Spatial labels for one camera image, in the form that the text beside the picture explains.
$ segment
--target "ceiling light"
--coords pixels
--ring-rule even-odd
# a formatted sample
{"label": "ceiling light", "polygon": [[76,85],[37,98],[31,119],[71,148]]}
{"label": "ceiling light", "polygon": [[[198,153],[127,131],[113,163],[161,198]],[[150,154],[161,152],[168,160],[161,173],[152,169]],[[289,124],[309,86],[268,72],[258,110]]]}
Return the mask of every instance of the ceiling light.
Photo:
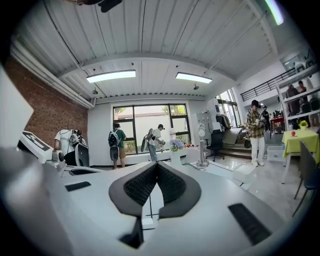
{"label": "ceiling light", "polygon": [[284,23],[284,17],[282,16],[279,6],[275,0],[265,0],[266,4],[269,6],[270,11],[275,19],[275,23],[279,26]]}
{"label": "ceiling light", "polygon": [[135,70],[122,70],[122,71],[114,71],[108,73],[101,73],[90,75],[86,79],[90,83],[95,83],[104,80],[118,79],[118,78],[135,78],[136,71]]}
{"label": "ceiling light", "polygon": [[176,79],[183,79],[183,80],[191,80],[191,81],[197,81],[201,83],[206,83],[209,84],[212,79],[200,75],[195,75],[195,74],[188,74],[188,73],[181,73],[178,72],[175,76]]}

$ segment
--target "shelf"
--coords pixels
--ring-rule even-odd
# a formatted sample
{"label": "shelf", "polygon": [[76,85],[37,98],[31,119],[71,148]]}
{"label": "shelf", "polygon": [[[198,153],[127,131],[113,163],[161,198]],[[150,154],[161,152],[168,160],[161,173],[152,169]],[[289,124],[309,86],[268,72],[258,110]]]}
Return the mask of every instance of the shelf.
{"label": "shelf", "polygon": [[296,118],[302,118],[305,116],[310,116],[316,113],[320,113],[320,109],[308,112],[308,113],[304,113],[304,114],[296,114],[296,115],[292,115],[292,116],[288,116],[287,120],[292,120],[292,119],[296,119]]}
{"label": "shelf", "polygon": [[286,98],[286,99],[283,100],[283,102],[285,102],[285,103],[291,102],[291,101],[294,101],[294,100],[296,100],[296,99],[299,99],[299,98],[303,98],[303,97],[305,97],[305,96],[308,96],[308,95],[310,95],[310,94],[314,94],[314,93],[316,93],[316,92],[318,92],[318,91],[320,91],[320,86],[317,87],[317,88],[313,88],[313,89],[311,89],[311,90],[308,90],[308,91],[306,91],[306,92],[300,93],[300,94],[298,94],[298,95],[296,95],[296,96],[292,96],[292,97],[290,97],[290,98]]}
{"label": "shelf", "polygon": [[311,76],[318,71],[319,71],[319,67],[317,64],[315,64],[300,73],[294,74],[293,76],[290,76],[287,79],[276,83],[276,85],[281,89],[281,88],[286,87],[288,85],[291,85],[295,82],[298,82],[299,80],[302,80],[308,76]]}

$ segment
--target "flower vase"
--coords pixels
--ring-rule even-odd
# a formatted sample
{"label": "flower vase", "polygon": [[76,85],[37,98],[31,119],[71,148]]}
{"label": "flower vase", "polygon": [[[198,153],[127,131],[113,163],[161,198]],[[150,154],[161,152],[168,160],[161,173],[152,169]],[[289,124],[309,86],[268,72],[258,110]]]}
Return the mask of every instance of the flower vase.
{"label": "flower vase", "polygon": [[181,166],[181,159],[180,159],[180,154],[178,151],[170,151],[170,159],[171,159],[171,166],[172,167],[179,167]]}

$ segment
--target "black chair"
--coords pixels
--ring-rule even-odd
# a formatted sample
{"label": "black chair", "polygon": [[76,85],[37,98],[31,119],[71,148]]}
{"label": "black chair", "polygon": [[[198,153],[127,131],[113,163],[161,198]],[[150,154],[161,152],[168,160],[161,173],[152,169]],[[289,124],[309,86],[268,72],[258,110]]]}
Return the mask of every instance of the black chair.
{"label": "black chair", "polygon": [[223,159],[225,159],[225,157],[223,155],[218,154],[219,150],[222,150],[224,147],[224,133],[221,132],[220,130],[214,130],[211,133],[211,144],[210,146],[207,146],[206,148],[208,150],[211,150],[211,152],[213,152],[213,154],[206,156],[207,157],[213,157],[213,161],[216,161],[216,156],[218,157],[222,157]]}
{"label": "black chair", "polygon": [[292,217],[296,214],[299,207],[301,206],[303,200],[305,199],[305,196],[307,194],[307,191],[312,190],[314,196],[314,193],[317,189],[320,188],[320,169],[316,168],[316,160],[313,158],[311,152],[308,150],[307,145],[300,140],[300,171],[301,171],[301,180],[298,187],[298,190],[294,196],[294,199],[297,198],[297,194],[300,190],[302,181],[304,181],[304,187],[305,192],[302,196],[302,199],[298,205],[298,207],[295,209]]}

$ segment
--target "storage box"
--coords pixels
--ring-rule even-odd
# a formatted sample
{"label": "storage box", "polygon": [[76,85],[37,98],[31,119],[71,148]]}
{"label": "storage box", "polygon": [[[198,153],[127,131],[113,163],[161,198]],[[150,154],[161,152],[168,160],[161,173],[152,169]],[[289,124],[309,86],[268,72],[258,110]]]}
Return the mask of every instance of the storage box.
{"label": "storage box", "polygon": [[268,161],[277,161],[277,162],[285,162],[286,160],[283,158],[283,154],[285,151],[285,146],[268,146],[266,149],[267,152],[267,160]]}
{"label": "storage box", "polygon": [[251,183],[255,177],[255,168],[253,165],[240,163],[233,168],[232,178],[243,183]]}

